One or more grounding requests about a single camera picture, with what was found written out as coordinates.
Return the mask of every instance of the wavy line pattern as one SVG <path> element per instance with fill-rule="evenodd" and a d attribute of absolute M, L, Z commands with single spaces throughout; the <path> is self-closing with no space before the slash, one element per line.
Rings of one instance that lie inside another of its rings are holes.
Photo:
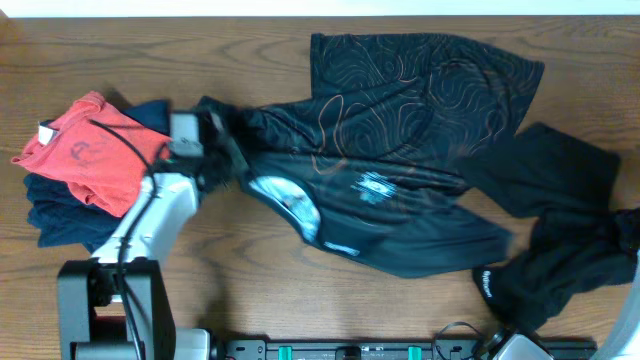
<path fill-rule="evenodd" d="M 500 261 L 509 234 L 454 204 L 468 188 L 454 162 L 513 136 L 543 68 L 450 35 L 316 34 L 314 97 L 247 112 L 258 141 L 245 145 L 261 149 L 256 174 L 309 190 L 316 247 L 406 277 Z M 365 173 L 393 196 L 363 201 L 352 185 Z"/>

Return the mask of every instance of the wooden table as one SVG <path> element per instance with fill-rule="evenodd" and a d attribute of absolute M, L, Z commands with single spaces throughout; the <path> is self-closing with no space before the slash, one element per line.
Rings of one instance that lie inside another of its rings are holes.
<path fill-rule="evenodd" d="M 443 32 L 547 68 L 523 127 L 543 121 L 619 152 L 614 208 L 640 204 L 640 21 L 633 17 L 2 20 L 0 28 L 0 357 L 58 358 L 56 274 L 79 246 L 37 249 L 25 171 L 9 165 L 36 131 L 89 90 L 132 103 L 207 94 L 237 105 L 310 96 L 309 35 Z M 528 243 L 515 220 L 470 191 L 462 204 Z M 403 280 L 303 245 L 275 213 L 235 189 L 210 196 L 164 272 L 176 323 L 274 339 L 429 338 L 452 321 L 495 325 L 469 271 Z M 628 286 L 575 296 L 545 336 L 610 331 Z"/>

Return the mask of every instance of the black fabric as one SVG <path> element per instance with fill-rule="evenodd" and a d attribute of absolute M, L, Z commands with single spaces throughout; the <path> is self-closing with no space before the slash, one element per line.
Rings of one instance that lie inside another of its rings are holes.
<path fill-rule="evenodd" d="M 249 185 L 294 182 L 320 213 L 309 244 L 397 276 L 505 258 L 510 234 L 455 205 L 468 185 L 452 162 L 513 136 L 541 63 L 447 35 L 314 35 L 311 68 L 310 100 L 245 111 L 199 104 L 236 118 L 246 192 L 295 227 Z"/>
<path fill-rule="evenodd" d="M 169 134 L 169 103 L 154 100 L 122 111 L 142 125 Z M 24 178 L 27 199 L 33 203 L 27 222 L 40 229 L 38 247 L 83 244 L 93 252 L 109 239 L 121 219 L 76 199 L 65 182 L 37 174 Z"/>
<path fill-rule="evenodd" d="M 632 281 L 640 213 L 610 214 L 617 155 L 535 124 L 457 161 L 462 175 L 517 217 L 538 216 L 530 249 L 473 279 L 492 311 L 534 331 L 573 294 Z"/>

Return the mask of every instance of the white backdrop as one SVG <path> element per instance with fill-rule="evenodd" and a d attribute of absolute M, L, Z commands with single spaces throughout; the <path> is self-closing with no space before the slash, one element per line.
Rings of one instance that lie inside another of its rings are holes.
<path fill-rule="evenodd" d="M 9 17 L 637 15 L 640 0 L 0 0 Z"/>

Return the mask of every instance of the black cable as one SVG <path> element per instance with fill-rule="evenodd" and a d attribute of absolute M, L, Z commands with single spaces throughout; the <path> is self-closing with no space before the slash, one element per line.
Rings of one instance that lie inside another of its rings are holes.
<path fill-rule="evenodd" d="M 473 326 L 471 326 L 469 323 L 466 323 L 464 321 L 455 321 L 450 323 L 449 325 L 445 326 L 442 330 L 438 331 L 438 333 L 436 334 L 436 336 L 433 337 L 433 346 L 436 348 L 436 351 L 438 352 L 438 355 L 443 359 L 443 360 L 451 360 L 451 359 L 447 359 L 446 357 L 444 357 L 444 355 L 442 355 L 442 351 L 440 349 L 440 346 L 438 345 L 438 337 L 440 337 L 442 334 L 444 334 L 447 330 L 454 328 L 456 326 L 466 326 L 468 328 L 470 328 L 471 330 L 473 330 L 478 336 L 480 336 L 481 339 L 484 339 L 484 334 L 482 334 L 480 331 L 476 330 L 476 328 L 474 328 Z M 476 349 L 473 351 L 473 354 L 467 358 L 463 358 L 462 360 L 472 360 L 476 358 L 476 352 L 478 350 L 479 347 L 476 347 Z"/>
<path fill-rule="evenodd" d="M 136 149 L 136 147 L 133 146 L 133 144 L 131 144 L 122 135 L 118 134 L 117 132 L 115 132 L 114 130 L 112 130 L 111 128 L 109 128 L 107 125 L 103 123 L 100 123 L 95 120 L 89 120 L 89 123 L 91 125 L 95 125 L 101 128 L 102 130 L 108 132 L 109 134 L 114 136 L 116 139 L 120 140 L 123 144 L 125 144 L 129 149 L 131 149 L 131 151 L 133 151 L 138 156 L 138 158 L 140 158 L 140 160 L 144 163 L 145 167 L 147 168 L 147 172 L 151 177 L 151 183 L 153 184 L 153 188 L 151 190 L 151 195 L 149 196 L 149 199 L 144 204 L 142 209 L 138 212 L 136 217 L 133 219 L 125 235 L 122 237 L 122 239 L 120 239 L 120 249 L 118 250 L 118 262 L 116 265 L 116 275 L 118 279 L 117 286 L 118 286 L 118 291 L 120 292 L 120 297 L 122 298 L 122 305 L 124 307 L 124 313 L 125 313 L 125 321 L 127 322 L 129 329 L 131 330 L 131 335 L 133 337 L 133 346 L 136 351 L 136 357 L 138 358 L 138 360 L 144 360 L 145 357 L 143 354 L 142 344 L 140 342 L 138 327 L 136 326 L 136 321 L 135 321 L 135 318 L 133 317 L 133 311 L 131 310 L 131 304 L 129 303 L 129 296 L 128 296 L 129 288 L 124 281 L 122 264 L 124 263 L 126 250 L 129 247 L 129 240 L 131 240 L 131 234 L 133 234 L 133 231 L 135 230 L 136 226 L 140 222 L 140 219 L 142 219 L 142 215 L 144 215 L 144 213 L 147 211 L 149 206 L 151 206 L 151 202 L 156 197 L 158 192 L 158 184 L 156 183 L 156 179 L 153 173 L 153 169 L 151 168 L 151 164 L 149 164 L 147 159 L 144 158 L 144 155 L 142 155 L 142 153 L 140 153 L 140 151 Z M 162 144 L 162 146 L 156 152 L 157 156 L 160 155 L 160 153 L 162 152 L 165 146 L 166 144 Z"/>

